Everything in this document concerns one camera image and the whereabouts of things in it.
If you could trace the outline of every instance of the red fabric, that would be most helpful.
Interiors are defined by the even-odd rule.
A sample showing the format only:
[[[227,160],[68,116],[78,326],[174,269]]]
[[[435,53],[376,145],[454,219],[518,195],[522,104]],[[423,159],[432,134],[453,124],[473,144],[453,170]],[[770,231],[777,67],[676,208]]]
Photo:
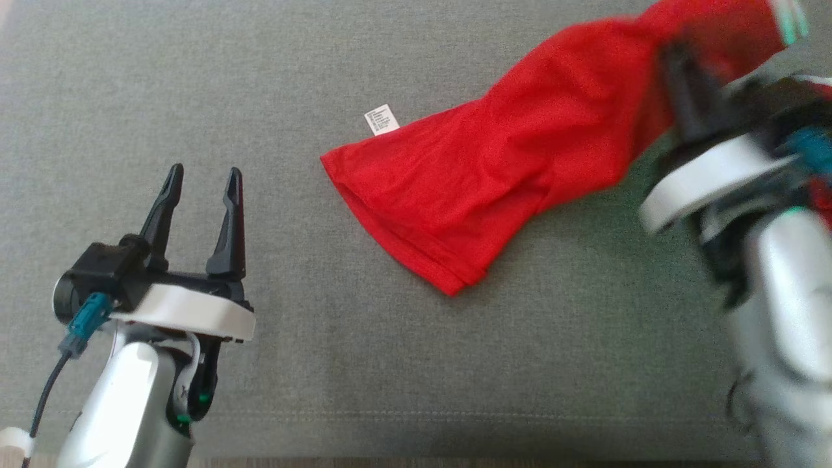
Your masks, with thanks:
[[[815,89],[832,101],[832,87],[815,84]],[[826,226],[832,231],[832,188],[829,182],[824,178],[815,177],[809,184],[809,194],[815,210],[824,218]]]
[[[727,80],[783,48],[766,0],[663,0],[561,31],[481,99],[322,162],[379,244],[453,295],[529,217],[619,182],[671,125],[656,56],[682,33]]]

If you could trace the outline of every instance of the white plastic part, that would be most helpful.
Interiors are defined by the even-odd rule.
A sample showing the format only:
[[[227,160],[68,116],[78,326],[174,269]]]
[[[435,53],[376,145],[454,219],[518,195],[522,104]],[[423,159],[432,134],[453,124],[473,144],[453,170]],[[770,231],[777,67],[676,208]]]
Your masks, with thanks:
[[[655,234],[794,159],[769,157],[748,135],[722,142],[661,179],[641,204],[641,223]]]
[[[800,80],[802,82],[812,82],[814,84],[824,85],[828,87],[832,87],[832,77],[813,77],[812,75],[794,75],[793,78],[795,80]]]
[[[754,242],[774,339],[782,358],[812,381],[832,382],[832,236],[820,217],[790,211]]]
[[[243,306],[164,284],[151,286],[133,312],[116,312],[110,318],[232,340],[248,341],[255,334],[255,315]]]
[[[35,451],[35,440],[19,427],[7,427],[0,431],[0,448],[14,447],[23,451],[24,458],[31,458]]]
[[[769,0],[780,37],[787,47],[809,36],[809,22],[803,6],[797,0]]]

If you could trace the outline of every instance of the robotic arm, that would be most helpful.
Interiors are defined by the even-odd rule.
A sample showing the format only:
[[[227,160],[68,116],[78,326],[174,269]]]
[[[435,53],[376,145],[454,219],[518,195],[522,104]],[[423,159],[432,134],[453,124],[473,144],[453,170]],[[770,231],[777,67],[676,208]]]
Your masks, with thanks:
[[[182,178],[176,164],[140,234],[116,245],[91,244],[55,286],[55,315],[69,333],[36,411],[32,443],[62,363],[78,358],[99,327],[114,334],[110,359],[64,442],[59,468],[184,468],[191,424],[214,399],[220,346],[253,338],[254,313],[242,285],[242,174],[231,169],[225,219],[204,274],[169,272],[165,259]],[[182,343],[188,352],[176,347]]]
[[[685,44],[663,57],[681,144],[641,207],[650,233],[690,222],[716,282],[741,406],[770,466],[832,466],[832,104],[786,78],[732,99]]]

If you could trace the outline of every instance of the white tag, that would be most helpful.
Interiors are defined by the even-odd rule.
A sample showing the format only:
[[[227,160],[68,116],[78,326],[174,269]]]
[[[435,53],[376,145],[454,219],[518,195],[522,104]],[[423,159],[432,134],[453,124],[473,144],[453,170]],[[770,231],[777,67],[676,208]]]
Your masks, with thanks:
[[[387,104],[367,112],[364,114],[364,118],[367,119],[367,123],[374,135],[392,132],[399,128],[399,123],[396,122],[396,117]]]

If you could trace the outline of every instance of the gray fabric surface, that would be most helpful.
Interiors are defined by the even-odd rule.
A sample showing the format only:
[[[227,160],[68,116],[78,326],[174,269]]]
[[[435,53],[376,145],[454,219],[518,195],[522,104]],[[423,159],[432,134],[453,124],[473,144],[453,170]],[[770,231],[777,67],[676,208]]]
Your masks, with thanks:
[[[213,249],[227,171],[245,176],[256,339],[226,346],[203,456],[742,459],[723,421],[730,353],[684,232],[642,234],[642,161],[615,190],[531,222],[449,299],[364,232],[319,164],[480,96],[568,24],[647,0],[28,2],[0,39],[0,425],[27,426],[62,328],[52,285],[91,241],[141,228],[168,167],[185,190],[175,269]],[[775,69],[832,73],[815,35]],[[67,366],[55,451],[103,367]]]

